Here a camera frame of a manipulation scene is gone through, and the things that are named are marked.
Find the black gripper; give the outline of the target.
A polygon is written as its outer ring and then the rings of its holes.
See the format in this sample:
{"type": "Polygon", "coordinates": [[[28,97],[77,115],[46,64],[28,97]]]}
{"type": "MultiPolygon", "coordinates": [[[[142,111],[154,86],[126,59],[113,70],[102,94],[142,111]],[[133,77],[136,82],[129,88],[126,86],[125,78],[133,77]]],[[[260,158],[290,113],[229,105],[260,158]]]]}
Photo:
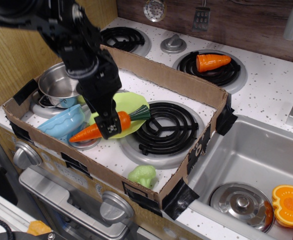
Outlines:
{"type": "Polygon", "coordinates": [[[95,123],[105,140],[122,132],[121,121],[113,99],[122,87],[118,67],[108,50],[102,49],[95,57],[93,69],[78,75],[82,95],[92,111],[98,113],[95,123]]]}

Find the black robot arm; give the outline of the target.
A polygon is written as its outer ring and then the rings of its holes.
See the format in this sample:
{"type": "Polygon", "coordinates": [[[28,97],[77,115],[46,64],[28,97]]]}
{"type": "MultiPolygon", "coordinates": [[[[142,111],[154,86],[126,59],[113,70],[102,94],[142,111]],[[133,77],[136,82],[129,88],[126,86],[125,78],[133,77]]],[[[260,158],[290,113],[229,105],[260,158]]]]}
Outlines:
{"type": "Polygon", "coordinates": [[[111,54],[101,49],[101,33],[74,0],[0,0],[0,26],[37,31],[62,59],[66,74],[78,80],[102,137],[122,132],[113,99],[122,87],[111,54]]]}

